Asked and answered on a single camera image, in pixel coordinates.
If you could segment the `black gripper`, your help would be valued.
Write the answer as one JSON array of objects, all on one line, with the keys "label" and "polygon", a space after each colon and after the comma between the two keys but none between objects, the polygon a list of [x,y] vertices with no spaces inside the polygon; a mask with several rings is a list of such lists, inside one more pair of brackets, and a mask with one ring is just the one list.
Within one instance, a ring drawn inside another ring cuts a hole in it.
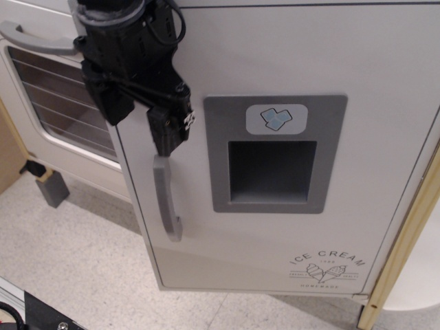
[{"label": "black gripper", "polygon": [[157,153],[169,157],[195,122],[190,90],[173,68],[186,25],[174,1],[79,1],[86,33],[74,45],[84,56],[81,76],[104,119],[115,126],[145,102]]}]

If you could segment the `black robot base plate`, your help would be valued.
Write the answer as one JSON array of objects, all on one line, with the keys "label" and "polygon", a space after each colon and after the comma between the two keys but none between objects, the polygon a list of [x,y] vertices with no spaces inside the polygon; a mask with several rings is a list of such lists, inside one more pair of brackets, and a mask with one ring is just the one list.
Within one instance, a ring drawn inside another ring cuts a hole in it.
[{"label": "black robot base plate", "polygon": [[1,329],[84,329],[84,327],[25,292],[23,299],[1,294]]}]

